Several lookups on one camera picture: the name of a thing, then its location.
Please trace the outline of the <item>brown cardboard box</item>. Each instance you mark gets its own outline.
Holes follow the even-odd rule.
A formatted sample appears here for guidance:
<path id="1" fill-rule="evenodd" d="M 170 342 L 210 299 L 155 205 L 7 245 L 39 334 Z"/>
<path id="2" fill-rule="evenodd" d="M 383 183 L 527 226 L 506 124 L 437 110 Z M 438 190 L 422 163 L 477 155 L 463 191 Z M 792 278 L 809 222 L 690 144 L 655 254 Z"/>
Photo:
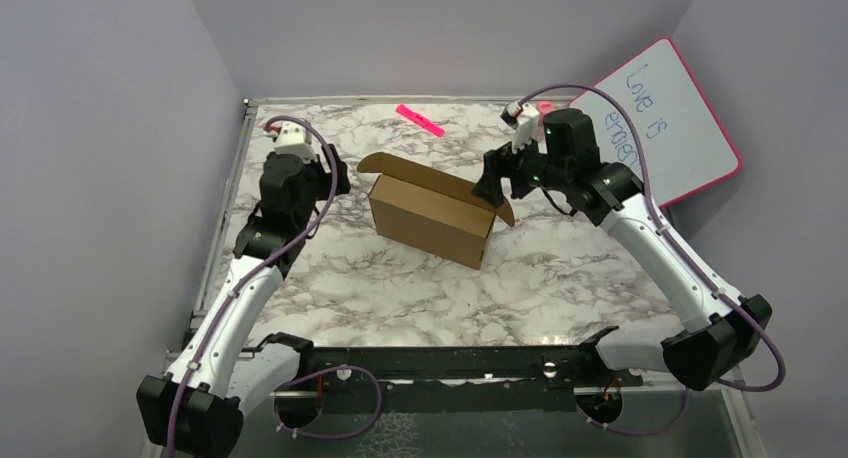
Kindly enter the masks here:
<path id="1" fill-rule="evenodd" d="M 357 165 L 377 176 L 368 199 L 376 232 L 451 262 L 479 269 L 496 220 L 515 216 L 507 202 L 491 206 L 474 196 L 474 183 L 386 152 Z"/>

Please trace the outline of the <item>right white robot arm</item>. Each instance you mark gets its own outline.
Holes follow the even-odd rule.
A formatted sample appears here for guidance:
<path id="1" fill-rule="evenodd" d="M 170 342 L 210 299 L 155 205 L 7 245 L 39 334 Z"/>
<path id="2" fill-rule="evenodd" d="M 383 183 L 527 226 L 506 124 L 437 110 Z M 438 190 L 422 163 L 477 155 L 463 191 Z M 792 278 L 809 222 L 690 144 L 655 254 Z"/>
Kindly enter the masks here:
<path id="1" fill-rule="evenodd" d="M 601 160 L 588 115 L 572 108 L 540 115 L 532 106 L 513 103 L 501 118 L 514 136 L 485 153 L 473 195 L 500 207 L 503 180 L 509 180 L 514 199 L 535 189 L 563 194 L 573 212 L 637 261 L 682 324 L 603 333 L 577 358 L 585 382 L 600 385 L 616 370 L 637 369 L 669 373 L 702 391 L 755 351 L 773 313 L 770 303 L 761 295 L 744 295 L 712 270 L 661 215 L 628 166 Z"/>

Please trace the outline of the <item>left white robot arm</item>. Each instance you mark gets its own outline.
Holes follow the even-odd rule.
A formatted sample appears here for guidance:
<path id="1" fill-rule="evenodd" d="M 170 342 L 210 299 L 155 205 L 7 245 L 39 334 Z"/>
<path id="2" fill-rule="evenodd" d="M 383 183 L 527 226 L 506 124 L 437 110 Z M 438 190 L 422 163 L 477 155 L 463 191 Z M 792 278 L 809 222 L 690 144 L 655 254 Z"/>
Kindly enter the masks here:
<path id="1" fill-rule="evenodd" d="M 314 362 L 305 341 L 243 349 L 265 304 L 281 287 L 306 238 L 327 211 L 317 203 L 350 191 L 334 145 L 325 157 L 271 152 L 260 201 L 236 240 L 225 283 L 191 340 L 160 377 L 142 379 L 136 399 L 150 442 L 169 453 L 226 457 L 245 418 L 278 386 L 306 386 Z"/>

